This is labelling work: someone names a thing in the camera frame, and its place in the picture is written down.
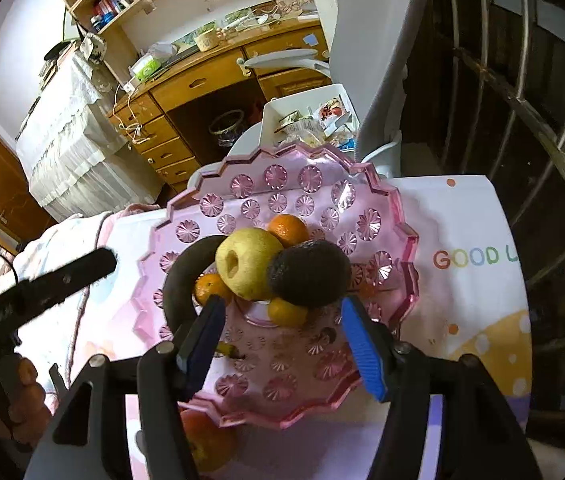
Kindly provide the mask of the left hand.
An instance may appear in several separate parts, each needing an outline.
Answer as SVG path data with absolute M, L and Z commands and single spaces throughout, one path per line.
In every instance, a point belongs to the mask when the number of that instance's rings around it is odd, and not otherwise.
M 37 381 L 37 370 L 29 359 L 18 356 L 16 377 L 16 396 L 8 408 L 12 428 L 0 420 L 0 439 L 10 438 L 35 448 L 51 418 L 45 404 L 46 392 Z

